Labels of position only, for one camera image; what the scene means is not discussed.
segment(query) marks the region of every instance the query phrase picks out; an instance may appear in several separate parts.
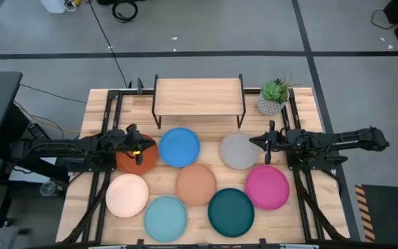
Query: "orange plate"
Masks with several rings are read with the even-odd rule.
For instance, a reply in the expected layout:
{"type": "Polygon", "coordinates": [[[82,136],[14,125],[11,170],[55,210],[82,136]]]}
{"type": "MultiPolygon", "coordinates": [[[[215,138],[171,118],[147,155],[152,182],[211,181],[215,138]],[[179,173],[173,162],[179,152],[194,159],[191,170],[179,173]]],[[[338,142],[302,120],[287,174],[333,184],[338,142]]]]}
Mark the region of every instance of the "orange plate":
{"type": "MultiPolygon", "coordinates": [[[[144,138],[152,139],[150,136],[142,135],[144,138]]],[[[136,164],[134,158],[129,158],[126,154],[122,152],[116,153],[116,164],[120,171],[125,171],[132,174],[142,175],[147,173],[150,169],[156,166],[156,161],[159,159],[158,146],[149,147],[142,152],[144,155],[144,160],[142,160],[141,165],[136,164]]]]}
{"type": "Polygon", "coordinates": [[[216,177],[203,165],[186,166],[176,179],[176,194],[187,205],[207,204],[216,190],[216,177]]]}

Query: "potted plant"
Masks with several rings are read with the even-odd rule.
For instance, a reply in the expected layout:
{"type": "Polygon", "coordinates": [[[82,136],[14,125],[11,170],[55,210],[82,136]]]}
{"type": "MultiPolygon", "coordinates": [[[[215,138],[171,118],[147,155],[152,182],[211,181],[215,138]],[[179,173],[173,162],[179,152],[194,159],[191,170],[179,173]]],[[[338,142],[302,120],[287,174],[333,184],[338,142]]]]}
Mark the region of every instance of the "potted plant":
{"type": "Polygon", "coordinates": [[[290,81],[285,77],[265,83],[257,100],[257,109],[266,116],[279,114],[290,97],[290,87],[290,81]]]}

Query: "wooden table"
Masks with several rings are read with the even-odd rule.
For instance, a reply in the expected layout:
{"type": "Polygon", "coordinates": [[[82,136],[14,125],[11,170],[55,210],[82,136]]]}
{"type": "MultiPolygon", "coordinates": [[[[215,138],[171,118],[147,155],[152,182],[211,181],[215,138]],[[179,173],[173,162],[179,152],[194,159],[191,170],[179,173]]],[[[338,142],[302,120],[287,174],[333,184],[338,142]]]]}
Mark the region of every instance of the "wooden table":
{"type": "MultiPolygon", "coordinates": [[[[107,89],[91,90],[82,123],[81,137],[100,132],[107,91],[107,89]]],[[[296,88],[294,92],[302,128],[308,131],[322,131],[311,88],[296,88]]],[[[269,120],[276,121],[276,129],[278,130],[283,126],[280,115],[274,117],[263,116],[257,110],[257,97],[258,95],[245,94],[247,113],[240,130],[238,130],[233,116],[167,116],[164,118],[162,128],[158,129],[151,113],[152,95],[125,95],[122,101],[119,128],[125,129],[128,125],[135,123],[141,133],[150,135],[157,142],[166,131],[174,127],[189,128],[196,132],[201,141],[201,153],[195,163],[206,165],[213,171],[218,181],[218,189],[235,187],[243,190],[249,169],[236,170],[224,165],[220,159],[218,148],[220,141],[229,133],[241,131],[251,136],[259,136],[269,129],[269,120]]],[[[292,120],[291,111],[289,112],[289,117],[292,120]]],[[[262,154],[256,165],[262,165],[263,160],[264,156],[262,154]]],[[[187,229],[178,240],[171,243],[258,243],[259,238],[266,238],[268,243],[304,242],[296,188],[292,172],[287,168],[285,152],[273,152],[272,165],[280,169],[290,183],[290,198],[282,208],[275,211],[264,211],[256,208],[256,218],[251,230],[241,237],[227,238],[218,234],[212,228],[207,218],[207,206],[187,207],[187,229]]],[[[175,194],[175,181],[178,172],[179,169],[167,166],[159,160],[154,169],[142,176],[149,186],[149,202],[159,196],[173,196],[175,194]]],[[[111,180],[123,173],[114,172],[111,180]]],[[[335,228],[343,236],[348,237],[348,228],[335,180],[319,171],[312,171],[312,175],[320,209],[335,228]]],[[[91,173],[84,173],[68,188],[57,233],[57,241],[67,237],[81,219],[83,213],[85,213],[91,179],[91,173]]],[[[309,211],[308,217],[312,236],[316,238],[312,213],[309,208],[307,210],[309,211]]],[[[97,217],[96,213],[92,220],[91,239],[94,239],[95,234],[97,223],[97,218],[95,217],[97,217]]],[[[102,243],[136,244],[138,239],[144,239],[145,244],[160,244],[146,235],[143,227],[143,218],[144,211],[137,216],[121,219],[113,216],[107,210],[102,243]]]]}

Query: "black cable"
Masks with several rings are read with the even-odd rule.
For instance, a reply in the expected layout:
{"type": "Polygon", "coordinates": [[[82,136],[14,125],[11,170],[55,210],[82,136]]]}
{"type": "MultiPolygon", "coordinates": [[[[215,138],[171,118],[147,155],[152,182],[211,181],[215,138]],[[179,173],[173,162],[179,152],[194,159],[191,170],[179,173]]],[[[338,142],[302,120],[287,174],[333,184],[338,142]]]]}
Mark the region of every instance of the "black cable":
{"type": "Polygon", "coordinates": [[[61,98],[61,99],[63,99],[63,100],[70,100],[70,101],[81,102],[81,103],[87,104],[87,102],[82,101],[82,100],[74,100],[74,99],[70,99],[70,98],[65,98],[65,97],[56,95],[56,94],[54,94],[54,93],[49,93],[49,92],[44,91],[44,90],[41,90],[41,89],[36,89],[35,87],[31,87],[31,86],[28,86],[28,85],[25,85],[25,84],[20,84],[20,85],[22,85],[22,86],[24,86],[24,87],[27,87],[27,88],[29,88],[29,89],[35,90],[35,91],[39,91],[39,92],[42,92],[42,93],[50,94],[50,95],[52,95],[52,96],[55,96],[56,98],[61,98]]]}
{"type": "Polygon", "coordinates": [[[307,132],[303,132],[300,136],[298,136],[298,137],[296,138],[296,140],[294,141],[293,146],[296,146],[296,144],[299,142],[299,138],[302,138],[302,137],[304,137],[304,136],[308,136],[308,137],[305,138],[305,139],[301,142],[301,146],[300,146],[300,147],[302,147],[303,143],[304,143],[306,140],[308,140],[308,138],[311,136],[311,137],[313,137],[313,138],[316,138],[316,140],[317,140],[317,142],[319,143],[319,146],[321,147],[321,150],[322,150],[323,145],[322,145],[322,142],[320,141],[320,139],[319,139],[316,135],[313,135],[313,134],[310,134],[310,133],[307,133],[307,132]]]}
{"type": "Polygon", "coordinates": [[[113,56],[113,59],[115,59],[115,63],[116,63],[117,69],[119,69],[119,72],[121,73],[122,79],[124,80],[125,88],[127,88],[127,81],[125,80],[125,77],[124,77],[124,74],[122,72],[122,69],[119,66],[119,63],[117,62],[115,51],[113,51],[113,47],[111,46],[110,41],[108,40],[107,35],[105,34],[104,29],[102,28],[102,25],[101,25],[99,19],[97,18],[95,9],[93,9],[93,4],[91,4],[91,0],[88,1],[88,4],[90,4],[90,8],[91,8],[91,11],[93,12],[93,15],[96,18],[97,25],[99,25],[99,28],[101,28],[102,34],[104,35],[105,40],[107,41],[107,44],[108,44],[108,47],[110,48],[111,54],[113,56]]]}
{"type": "Polygon", "coordinates": [[[371,24],[372,24],[372,25],[374,25],[374,26],[376,26],[376,27],[378,27],[378,28],[384,29],[384,30],[389,30],[389,29],[391,29],[391,28],[394,28],[394,26],[397,25],[397,24],[393,24],[393,25],[391,25],[391,26],[389,26],[389,27],[383,27],[383,26],[380,26],[379,24],[376,24],[376,23],[374,22],[374,15],[375,15],[376,12],[378,12],[378,11],[383,11],[383,9],[382,9],[382,10],[375,10],[375,11],[372,13],[372,15],[371,15],[371,24]]]}
{"type": "Polygon", "coordinates": [[[16,172],[22,172],[22,173],[24,173],[24,174],[31,174],[31,173],[33,173],[33,171],[25,172],[25,171],[23,171],[22,169],[15,169],[15,168],[13,168],[12,170],[13,170],[13,171],[16,171],[16,172]]]}
{"type": "Polygon", "coordinates": [[[135,19],[135,17],[138,15],[138,6],[136,5],[136,3],[134,2],[134,0],[119,0],[116,1],[113,4],[113,7],[111,9],[111,12],[113,13],[114,18],[116,19],[116,21],[118,22],[122,22],[122,23],[128,23],[131,20],[135,19]],[[135,9],[135,12],[131,15],[131,17],[125,17],[123,16],[120,12],[116,11],[116,8],[122,4],[122,3],[128,3],[131,6],[133,6],[133,8],[135,9]]]}
{"type": "Polygon", "coordinates": [[[83,174],[83,172],[80,172],[79,174],[77,174],[75,177],[73,177],[69,182],[68,185],[70,185],[74,180],[76,180],[76,178],[80,177],[83,174]]]}
{"type": "Polygon", "coordinates": [[[41,118],[41,119],[43,119],[43,120],[47,120],[47,121],[52,122],[53,124],[55,124],[55,125],[56,125],[56,128],[58,128],[58,130],[61,132],[61,135],[62,135],[61,137],[62,137],[62,139],[64,139],[64,131],[63,131],[62,128],[59,126],[59,124],[57,124],[55,121],[50,120],[50,119],[48,119],[48,118],[36,116],[36,115],[32,115],[32,117],[41,118]]]}

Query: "wire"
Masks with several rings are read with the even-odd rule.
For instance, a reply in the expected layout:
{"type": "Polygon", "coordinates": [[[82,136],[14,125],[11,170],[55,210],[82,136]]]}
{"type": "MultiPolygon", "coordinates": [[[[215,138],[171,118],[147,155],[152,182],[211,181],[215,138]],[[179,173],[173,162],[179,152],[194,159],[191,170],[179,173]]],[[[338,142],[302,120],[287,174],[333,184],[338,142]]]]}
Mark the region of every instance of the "wire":
{"type": "Polygon", "coordinates": [[[53,120],[50,120],[50,119],[48,119],[48,118],[44,118],[44,117],[41,117],[41,116],[36,116],[36,115],[33,115],[33,114],[30,114],[27,110],[26,110],[26,108],[24,108],[21,104],[19,104],[17,101],[13,101],[25,114],[27,114],[28,116],[30,116],[33,120],[36,120],[37,122],[40,122],[40,123],[42,123],[43,125],[48,125],[48,126],[50,126],[50,127],[54,127],[54,128],[57,128],[57,129],[59,129],[61,132],[62,132],[62,138],[64,139],[64,132],[63,131],[66,131],[66,132],[69,132],[69,133],[80,133],[81,131],[73,131],[73,130],[69,130],[69,129],[64,129],[64,128],[61,128],[55,121],[53,121],[53,120]],[[55,125],[53,125],[53,124],[49,124],[49,123],[47,123],[47,122],[44,122],[44,121],[42,121],[42,120],[40,120],[40,118],[41,119],[44,119],[44,120],[47,120],[47,121],[49,121],[49,122],[52,122],[53,124],[55,124],[55,125]]]}
{"type": "Polygon", "coordinates": [[[68,184],[70,185],[74,180],[76,180],[76,178],[80,177],[83,174],[83,172],[80,172],[79,174],[77,174],[75,177],[73,177],[68,184]]]}
{"type": "Polygon", "coordinates": [[[372,13],[372,15],[371,15],[371,24],[372,24],[372,25],[374,25],[374,26],[376,26],[376,27],[378,27],[378,28],[384,29],[384,30],[389,30],[389,29],[391,29],[391,28],[394,28],[394,26],[397,25],[397,24],[393,24],[393,25],[391,25],[391,26],[389,26],[389,27],[383,27],[383,26],[380,26],[379,24],[376,24],[376,23],[374,22],[374,15],[375,15],[376,12],[378,12],[378,11],[383,11],[383,9],[382,9],[382,10],[375,10],[375,11],[372,13]]]}
{"type": "Polygon", "coordinates": [[[64,131],[62,130],[62,128],[61,128],[55,121],[49,120],[48,118],[43,118],[43,117],[35,116],[35,115],[32,115],[32,118],[41,118],[41,119],[43,119],[43,120],[47,120],[47,121],[49,121],[49,122],[52,122],[53,124],[56,125],[56,127],[54,127],[54,126],[52,126],[52,125],[50,125],[50,124],[47,124],[47,123],[45,123],[45,122],[41,122],[41,123],[44,124],[44,125],[48,125],[48,126],[50,126],[50,127],[58,128],[58,130],[61,132],[61,138],[64,139],[64,131]]]}
{"type": "Polygon", "coordinates": [[[124,76],[124,74],[122,72],[121,67],[119,66],[119,63],[117,63],[115,51],[113,51],[113,47],[111,46],[110,41],[108,40],[107,35],[105,34],[104,29],[102,28],[102,25],[101,25],[99,19],[97,18],[95,9],[93,9],[93,4],[91,4],[91,1],[92,0],[88,0],[88,4],[90,4],[90,8],[91,8],[91,11],[93,12],[93,15],[96,18],[97,25],[99,25],[99,28],[101,28],[102,34],[104,35],[105,40],[107,41],[107,44],[108,44],[108,47],[110,48],[111,54],[113,56],[113,59],[115,59],[115,63],[116,63],[117,69],[119,69],[119,72],[121,73],[122,79],[124,80],[125,88],[127,88],[127,81],[125,80],[125,76],[124,76]]]}
{"type": "Polygon", "coordinates": [[[63,100],[70,100],[70,101],[75,101],[75,102],[80,102],[80,103],[87,104],[87,102],[82,101],[82,100],[74,100],[74,99],[70,99],[70,98],[65,98],[65,97],[56,95],[56,94],[54,94],[54,93],[49,93],[49,92],[44,91],[44,90],[41,90],[41,89],[36,89],[35,87],[27,86],[27,85],[25,85],[25,84],[20,84],[20,85],[22,85],[22,86],[24,86],[24,87],[27,87],[28,89],[32,89],[32,90],[39,91],[39,92],[42,92],[42,93],[50,94],[50,95],[52,95],[52,96],[55,96],[56,98],[61,98],[61,99],[63,99],[63,100]]]}
{"type": "Polygon", "coordinates": [[[113,7],[111,8],[111,12],[113,13],[114,18],[116,19],[116,21],[118,22],[122,22],[122,23],[128,23],[130,21],[132,21],[133,19],[135,19],[135,17],[138,15],[138,6],[136,5],[136,3],[134,2],[134,0],[117,0],[114,4],[113,7]],[[116,8],[121,4],[121,3],[128,3],[130,4],[134,9],[135,12],[131,15],[131,17],[125,17],[123,16],[120,12],[116,11],[116,8]]]}
{"type": "Polygon", "coordinates": [[[13,170],[13,171],[16,171],[16,172],[22,172],[22,173],[24,173],[24,174],[31,174],[31,173],[33,173],[33,171],[25,172],[25,171],[23,171],[22,169],[15,169],[15,168],[13,168],[12,170],[13,170]]]}

